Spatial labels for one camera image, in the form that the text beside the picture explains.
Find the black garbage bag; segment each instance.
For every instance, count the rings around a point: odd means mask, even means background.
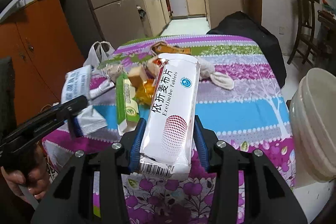
[[[207,34],[239,35],[254,40],[271,66],[279,86],[282,88],[285,85],[287,73],[278,39],[247,14],[235,12],[228,15]]]

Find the red dotted pattern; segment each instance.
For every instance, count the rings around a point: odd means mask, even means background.
[[[170,161],[175,162],[181,153],[186,139],[186,132],[187,123],[182,117],[172,115],[167,118],[163,129],[161,146]]]

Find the table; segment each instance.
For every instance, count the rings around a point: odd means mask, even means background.
[[[231,91],[215,86],[210,80],[199,82],[196,114],[204,128],[213,130],[220,140],[234,148],[252,152],[259,148],[278,168],[293,188],[295,152],[288,109],[280,87],[265,56],[251,39],[229,35],[182,35],[132,41],[120,46],[112,58],[125,70],[151,58],[150,46],[165,40],[179,47],[191,47],[194,56],[215,64],[216,70],[227,73],[235,82]],[[93,77],[95,88],[104,78]],[[68,132],[55,130],[43,139],[52,163],[60,169],[76,150],[98,152],[118,141],[115,90],[93,100],[95,109],[108,123],[86,137],[71,140]],[[141,117],[148,109],[140,106]],[[140,174],[123,176],[125,200],[131,223],[207,223],[213,198],[215,174],[201,167],[196,149],[186,181],[166,180]],[[94,212],[99,214],[99,195],[94,194]],[[239,174],[237,223],[244,221],[244,177]]]

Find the striped tablecloth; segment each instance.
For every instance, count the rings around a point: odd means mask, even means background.
[[[209,80],[199,82],[196,114],[204,128],[213,130],[220,140],[234,148],[251,152],[259,148],[278,168],[290,187],[294,185],[295,153],[289,115],[280,87],[265,56],[251,39],[229,35],[179,35],[145,41],[131,41],[120,46],[113,56],[126,71],[151,58],[150,46],[158,40],[179,47],[191,47],[192,55],[213,64],[235,82],[231,91]],[[93,77],[91,87],[104,79]],[[107,120],[103,128],[86,137],[71,140],[68,132],[55,130],[43,139],[43,145],[56,168],[61,169],[69,157],[81,149],[98,152],[118,141],[115,90],[93,101]],[[140,107],[141,117],[148,110]],[[123,176],[125,200],[131,223],[207,223],[215,174],[201,167],[193,150],[189,177],[184,182],[164,180],[139,174]],[[99,214],[99,190],[94,194],[94,211]],[[244,220],[244,177],[239,174],[237,223]]]

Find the white floor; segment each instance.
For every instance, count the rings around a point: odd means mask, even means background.
[[[172,20],[168,27],[162,33],[164,35],[178,34],[206,34],[210,30],[206,18],[190,18]],[[286,84],[282,88],[282,94],[285,101],[292,99],[301,79],[311,68],[309,64],[302,65],[301,58],[294,58],[290,65],[287,64],[288,56],[284,56],[287,78]],[[294,194],[298,199],[308,223],[314,220],[324,205],[330,198],[334,187],[334,182],[315,183],[305,187],[297,188]]]

